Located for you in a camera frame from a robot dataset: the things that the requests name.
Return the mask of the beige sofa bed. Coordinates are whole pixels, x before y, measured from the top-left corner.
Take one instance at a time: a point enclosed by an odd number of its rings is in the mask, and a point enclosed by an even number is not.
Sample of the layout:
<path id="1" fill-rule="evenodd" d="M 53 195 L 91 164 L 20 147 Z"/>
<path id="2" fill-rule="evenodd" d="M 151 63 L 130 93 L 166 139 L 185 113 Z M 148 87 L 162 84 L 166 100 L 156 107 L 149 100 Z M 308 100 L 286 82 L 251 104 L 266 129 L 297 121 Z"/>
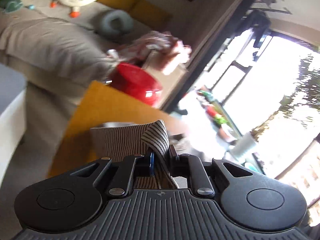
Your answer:
<path id="1" fill-rule="evenodd" d="M 104 82 L 114 68 L 106 53 L 150 31 L 139 21 L 116 40 L 96 32 L 109 11 L 94 2 L 71 18 L 63 5 L 51 0 L 23 0 L 20 10 L 1 13 L 1 63 L 22 72 L 29 82 L 79 103 L 89 84 Z"/>

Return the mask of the red round stool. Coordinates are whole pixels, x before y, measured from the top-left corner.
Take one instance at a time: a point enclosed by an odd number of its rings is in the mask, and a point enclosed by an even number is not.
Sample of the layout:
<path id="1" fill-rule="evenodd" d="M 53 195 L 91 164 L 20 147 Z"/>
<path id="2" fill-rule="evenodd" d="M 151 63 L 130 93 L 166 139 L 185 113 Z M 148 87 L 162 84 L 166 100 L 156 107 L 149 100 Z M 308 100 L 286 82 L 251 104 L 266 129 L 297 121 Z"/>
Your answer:
<path id="1" fill-rule="evenodd" d="M 150 106 L 159 102 L 163 90 L 162 85 L 152 75 L 128 63 L 116 66 L 111 87 Z"/>

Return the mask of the pink clothes pile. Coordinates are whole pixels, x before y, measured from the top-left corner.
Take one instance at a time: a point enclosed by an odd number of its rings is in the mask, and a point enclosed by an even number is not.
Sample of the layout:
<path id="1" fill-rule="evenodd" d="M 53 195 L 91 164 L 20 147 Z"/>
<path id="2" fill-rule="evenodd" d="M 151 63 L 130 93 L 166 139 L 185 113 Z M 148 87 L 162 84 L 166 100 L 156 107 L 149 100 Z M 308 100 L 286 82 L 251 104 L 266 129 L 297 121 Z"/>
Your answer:
<path id="1" fill-rule="evenodd" d="M 168 31 L 151 31 L 130 44 L 119 47 L 116 52 L 119 61 L 130 64 L 144 62 L 150 54 L 155 53 L 155 68 L 164 75 L 170 75 L 179 64 L 189 61 L 192 48 Z"/>

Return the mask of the striped beige black garment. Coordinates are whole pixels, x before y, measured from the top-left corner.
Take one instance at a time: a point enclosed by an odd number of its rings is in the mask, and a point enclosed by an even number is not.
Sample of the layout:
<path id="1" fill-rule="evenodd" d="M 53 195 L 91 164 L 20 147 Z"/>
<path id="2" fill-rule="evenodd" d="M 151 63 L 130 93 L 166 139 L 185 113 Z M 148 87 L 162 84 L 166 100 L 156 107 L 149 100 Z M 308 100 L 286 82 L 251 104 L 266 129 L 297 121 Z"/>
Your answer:
<path id="1" fill-rule="evenodd" d="M 121 162 L 129 155 L 154 153 L 154 174 L 137 177 L 134 188 L 179 188 L 169 172 L 169 136 L 163 120 L 140 125 L 93 127 L 90 133 L 97 156 L 110 157 L 114 162 Z"/>

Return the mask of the yellow cushion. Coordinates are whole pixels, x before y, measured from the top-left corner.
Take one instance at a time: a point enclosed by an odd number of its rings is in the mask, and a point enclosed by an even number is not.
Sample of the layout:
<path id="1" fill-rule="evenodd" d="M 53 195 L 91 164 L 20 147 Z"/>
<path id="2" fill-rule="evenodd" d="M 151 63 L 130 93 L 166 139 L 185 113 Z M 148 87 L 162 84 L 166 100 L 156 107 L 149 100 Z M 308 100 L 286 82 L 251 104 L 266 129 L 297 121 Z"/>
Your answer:
<path id="1" fill-rule="evenodd" d="M 147 0 L 97 0 L 107 7 L 123 10 L 135 20 L 155 30 L 163 29 L 172 15 Z"/>

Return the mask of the green plush toy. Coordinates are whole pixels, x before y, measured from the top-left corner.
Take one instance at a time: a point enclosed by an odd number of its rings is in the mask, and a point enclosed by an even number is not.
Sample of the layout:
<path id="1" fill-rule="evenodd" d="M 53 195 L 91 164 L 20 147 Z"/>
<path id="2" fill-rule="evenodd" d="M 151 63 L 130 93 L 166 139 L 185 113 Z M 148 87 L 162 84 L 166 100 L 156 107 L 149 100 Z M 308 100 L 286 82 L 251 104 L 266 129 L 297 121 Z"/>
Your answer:
<path id="1" fill-rule="evenodd" d="M 1 10 L 5 14 L 18 11 L 21 7 L 23 7 L 22 0 L 1 0 Z"/>

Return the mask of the grey neck pillow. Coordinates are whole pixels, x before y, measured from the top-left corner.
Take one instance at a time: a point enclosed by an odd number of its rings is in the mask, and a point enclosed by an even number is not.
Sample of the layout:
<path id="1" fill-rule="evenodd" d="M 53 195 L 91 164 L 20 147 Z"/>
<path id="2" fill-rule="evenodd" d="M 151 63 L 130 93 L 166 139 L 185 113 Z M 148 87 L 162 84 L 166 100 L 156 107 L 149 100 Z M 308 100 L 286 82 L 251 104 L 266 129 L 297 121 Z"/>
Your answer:
<path id="1" fill-rule="evenodd" d="M 133 29 L 132 17 L 123 10 L 109 10 L 95 20 L 95 31 L 107 38 L 118 38 Z"/>

